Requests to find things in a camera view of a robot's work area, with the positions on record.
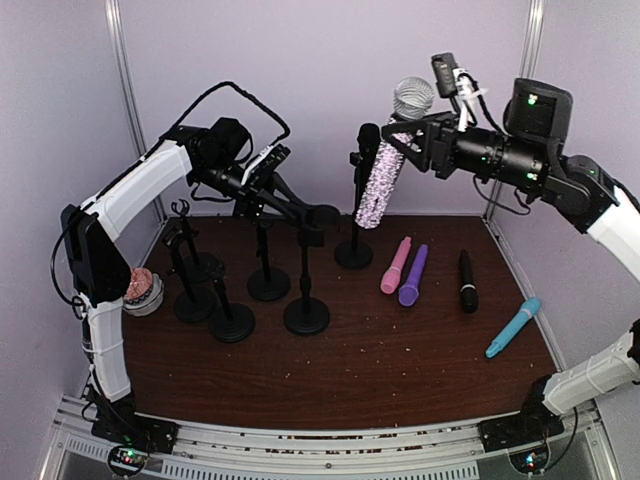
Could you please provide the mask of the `rhinestone silver microphone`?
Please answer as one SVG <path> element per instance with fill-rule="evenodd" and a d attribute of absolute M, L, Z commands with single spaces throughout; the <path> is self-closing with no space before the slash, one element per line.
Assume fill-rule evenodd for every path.
<path fill-rule="evenodd" d="M 393 91 L 393 113 L 387 125 L 423 118 L 433 105 L 434 97 L 433 87 L 425 79 L 417 76 L 402 79 Z M 404 161 L 400 151 L 387 140 L 381 140 L 355 215 L 355 222 L 362 229 L 379 226 Z"/>

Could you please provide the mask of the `black stand of purple microphone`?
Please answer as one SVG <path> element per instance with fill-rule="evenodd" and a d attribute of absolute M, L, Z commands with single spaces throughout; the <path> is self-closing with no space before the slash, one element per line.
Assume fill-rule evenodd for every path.
<path fill-rule="evenodd" d="M 291 288 L 289 275 L 284 270 L 272 266 L 270 262 L 268 231 L 272 226 L 269 221 L 256 224 L 256 257 L 260 259 L 261 267 L 249 276 L 246 283 L 249 295 L 260 302 L 280 300 Z"/>

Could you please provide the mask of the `black stand of rhinestone microphone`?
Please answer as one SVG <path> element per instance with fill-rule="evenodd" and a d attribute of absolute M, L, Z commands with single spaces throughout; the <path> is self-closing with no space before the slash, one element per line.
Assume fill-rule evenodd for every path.
<path fill-rule="evenodd" d="M 312 206 L 299 228 L 297 241 L 301 252 L 301 274 L 299 288 L 301 296 L 292 300 L 285 308 L 285 327 L 298 336 L 313 336 L 322 333 L 330 324 L 327 305 L 312 296 L 312 278 L 309 268 L 309 249 L 321 248 L 325 244 L 325 232 L 338 230 L 340 211 L 331 205 Z"/>

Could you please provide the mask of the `pink microphone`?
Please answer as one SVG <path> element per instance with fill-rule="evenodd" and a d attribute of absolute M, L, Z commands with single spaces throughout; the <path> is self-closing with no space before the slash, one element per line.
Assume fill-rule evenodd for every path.
<path fill-rule="evenodd" d="M 404 265 L 411 250 L 411 244 L 412 238 L 410 236 L 405 236 L 399 243 L 390 266 L 381 278 L 380 290 L 384 294 L 390 295 L 398 288 Z"/>

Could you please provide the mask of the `black stand of blue microphone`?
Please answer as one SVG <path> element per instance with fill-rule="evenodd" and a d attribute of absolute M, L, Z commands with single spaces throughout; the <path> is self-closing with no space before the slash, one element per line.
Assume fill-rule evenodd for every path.
<path fill-rule="evenodd" d="M 215 295 L 204 287 L 193 286 L 188 279 L 184 258 L 180 247 L 186 236 L 178 226 L 171 227 L 162 238 L 171 258 L 171 271 L 176 274 L 183 286 L 174 302 L 174 313 L 183 323 L 194 324 L 205 321 L 214 311 L 217 300 Z"/>

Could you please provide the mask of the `purple microphone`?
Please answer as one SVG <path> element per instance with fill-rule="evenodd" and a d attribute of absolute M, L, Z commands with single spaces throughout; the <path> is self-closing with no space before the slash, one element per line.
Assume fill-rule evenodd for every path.
<path fill-rule="evenodd" d="M 412 307 L 420 296 L 420 283 L 429 254 L 429 246 L 421 244 L 414 257 L 409 274 L 398 290 L 398 301 L 403 307 Z"/>

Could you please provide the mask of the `black microphone with white band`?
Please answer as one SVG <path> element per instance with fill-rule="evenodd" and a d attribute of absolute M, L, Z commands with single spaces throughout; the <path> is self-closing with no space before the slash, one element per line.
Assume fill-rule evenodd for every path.
<path fill-rule="evenodd" d="M 461 280 L 459 290 L 461 307 L 465 313 L 473 314 L 478 309 L 479 298 L 474 281 L 471 258 L 466 249 L 460 251 L 458 265 Z"/>

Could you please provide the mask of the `blue microphone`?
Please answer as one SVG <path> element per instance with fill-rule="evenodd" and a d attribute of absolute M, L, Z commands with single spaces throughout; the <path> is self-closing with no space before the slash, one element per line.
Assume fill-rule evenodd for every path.
<path fill-rule="evenodd" d="M 485 357 L 491 359 L 501 353 L 524 326 L 538 314 L 540 308 L 541 301 L 537 297 L 531 297 L 524 301 L 514 317 L 492 340 L 485 351 Z"/>

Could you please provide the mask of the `black stand of pink microphone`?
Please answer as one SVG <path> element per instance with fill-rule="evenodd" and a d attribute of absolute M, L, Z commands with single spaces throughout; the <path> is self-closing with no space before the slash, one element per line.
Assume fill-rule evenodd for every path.
<path fill-rule="evenodd" d="M 181 231 L 189 249 L 189 256 L 184 260 L 187 278 L 192 283 L 202 283 L 210 278 L 210 274 L 221 265 L 221 261 L 209 252 L 198 251 L 195 238 L 199 231 L 189 221 L 190 204 L 185 199 L 171 203 L 171 211 L 179 217 Z"/>

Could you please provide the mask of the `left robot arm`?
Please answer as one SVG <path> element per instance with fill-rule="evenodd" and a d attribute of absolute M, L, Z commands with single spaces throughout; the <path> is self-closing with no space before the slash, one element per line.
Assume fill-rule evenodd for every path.
<path fill-rule="evenodd" d="M 293 193 L 276 169 L 289 151 L 282 140 L 290 128 L 273 110 L 232 81 L 220 82 L 198 97 L 231 88 L 274 120 L 282 129 L 261 153 L 239 160 L 250 135 L 232 119 L 210 128 L 189 127 L 181 119 L 133 165 L 97 194 L 61 213 L 62 233 L 55 246 L 64 248 L 76 293 L 67 299 L 82 325 L 82 347 L 90 366 L 97 425 L 123 444 L 146 437 L 135 413 L 134 394 L 126 370 L 122 312 L 131 268 L 116 242 L 138 214 L 181 179 L 206 185 L 235 203 L 259 212 L 270 207 L 295 226 L 302 239 L 322 243 L 321 210 Z"/>

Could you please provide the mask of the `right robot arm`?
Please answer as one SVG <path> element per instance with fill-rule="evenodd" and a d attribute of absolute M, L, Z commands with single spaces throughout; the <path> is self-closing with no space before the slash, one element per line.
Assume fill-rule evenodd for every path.
<path fill-rule="evenodd" d="M 540 81 L 517 78 L 503 114 L 502 132 L 454 126 L 451 112 L 397 119 L 382 137 L 420 171 L 448 178 L 455 170 L 515 187 L 541 200 L 639 275 L 639 202 L 585 155 L 563 153 L 572 95 Z M 568 370 L 536 380 L 508 425 L 519 440 L 535 440 L 579 404 L 639 381 L 639 325 L 612 346 Z"/>

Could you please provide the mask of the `right aluminium corner post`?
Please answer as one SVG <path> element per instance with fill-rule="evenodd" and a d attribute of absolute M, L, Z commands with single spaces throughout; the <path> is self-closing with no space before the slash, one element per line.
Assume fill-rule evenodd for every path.
<path fill-rule="evenodd" d="M 544 10 L 544 0 L 531 0 L 529 2 L 529 16 L 527 20 L 519 71 L 519 79 L 527 80 L 529 85 L 532 85 L 532 80 L 538 62 L 544 25 Z M 512 100 L 510 101 L 508 108 L 505 110 L 504 117 L 507 121 L 507 127 L 511 133 L 516 132 L 516 121 L 524 114 L 524 104 L 524 87 L 519 89 L 515 87 L 513 90 Z M 501 207 L 499 199 L 503 186 L 504 184 L 498 180 L 494 182 L 484 215 L 484 220 L 487 224 L 492 223 L 496 211 Z"/>

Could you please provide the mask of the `aluminium corner post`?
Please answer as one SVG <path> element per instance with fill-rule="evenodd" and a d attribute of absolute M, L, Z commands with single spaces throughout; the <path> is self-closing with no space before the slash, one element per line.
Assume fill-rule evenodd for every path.
<path fill-rule="evenodd" d="M 107 28 L 119 76 L 129 132 L 138 156 L 147 151 L 127 55 L 126 39 L 118 0 L 104 1 Z"/>
<path fill-rule="evenodd" d="M 527 20 L 519 71 L 519 79 L 527 80 L 529 85 L 532 85 L 532 80 L 538 62 L 544 25 L 544 10 L 544 0 L 531 0 L 529 2 L 529 16 Z M 504 117 L 507 121 L 507 127 L 511 133 L 516 132 L 516 121 L 524 114 L 524 104 L 524 87 L 519 89 L 515 87 L 513 90 L 512 100 L 510 101 L 508 108 L 505 110 Z M 501 207 L 499 199 L 503 186 L 504 184 L 498 180 L 494 182 L 484 215 L 484 220 L 487 224 L 492 223 L 496 211 Z"/>

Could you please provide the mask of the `front aluminium rail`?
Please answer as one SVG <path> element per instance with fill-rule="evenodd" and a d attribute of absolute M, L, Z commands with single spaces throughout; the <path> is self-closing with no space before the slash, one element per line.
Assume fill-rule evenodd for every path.
<path fill-rule="evenodd" d="M 525 479 L 527 453 L 545 452 L 545 479 L 618 479 L 592 405 L 543 442 L 489 451 L 476 420 L 365 430 L 282 430 L 178 421 L 170 453 L 146 456 L 137 479 Z"/>

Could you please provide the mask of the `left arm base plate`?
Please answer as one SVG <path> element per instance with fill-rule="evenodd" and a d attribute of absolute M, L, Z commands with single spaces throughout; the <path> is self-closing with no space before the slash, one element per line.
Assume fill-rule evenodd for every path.
<path fill-rule="evenodd" d="M 101 418 L 91 427 L 91 434 L 147 453 L 172 453 L 179 430 L 175 422 L 139 415 L 135 421 L 136 426 L 131 428 Z"/>

